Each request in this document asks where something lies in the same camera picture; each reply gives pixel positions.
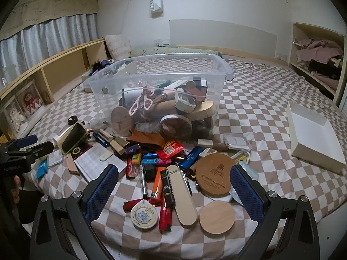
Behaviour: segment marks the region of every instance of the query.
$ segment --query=display box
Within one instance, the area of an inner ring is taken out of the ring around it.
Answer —
[[[16,98],[28,120],[43,104],[39,91],[36,88],[35,80],[30,81],[20,89],[16,94]]]
[[[340,173],[346,161],[330,121],[293,102],[288,103],[286,112],[292,156]]]
[[[15,139],[28,125],[25,113],[15,96],[12,96],[1,109],[1,130],[11,139]]]

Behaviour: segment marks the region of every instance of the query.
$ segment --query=brown leather pouch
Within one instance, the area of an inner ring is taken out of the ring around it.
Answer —
[[[131,136],[127,141],[148,146],[151,149],[159,150],[165,146],[165,139],[160,133],[144,133],[135,129],[130,130]]]

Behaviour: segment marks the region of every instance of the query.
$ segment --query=blue gripper pad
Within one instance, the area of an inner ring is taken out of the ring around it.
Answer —
[[[97,188],[92,193],[91,197],[86,203],[86,213],[84,217],[89,224],[100,217],[100,214],[102,210],[104,209],[117,182],[118,182],[118,169],[116,166],[112,165],[111,169],[105,175],[103,180],[99,183],[99,185],[97,186]]]
[[[236,167],[231,168],[230,182],[251,220],[261,222],[265,217],[264,204],[240,170]]]

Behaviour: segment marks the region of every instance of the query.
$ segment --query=electrical outlet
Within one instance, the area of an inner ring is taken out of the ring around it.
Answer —
[[[163,47],[169,47],[170,46],[170,39],[163,39]]]
[[[163,40],[162,39],[154,39],[153,44],[155,47],[162,47],[163,46]]]

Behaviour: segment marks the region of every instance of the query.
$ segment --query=tape measure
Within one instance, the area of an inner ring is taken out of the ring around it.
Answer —
[[[156,225],[158,213],[147,200],[143,199],[130,212],[131,221],[135,227],[149,229]]]

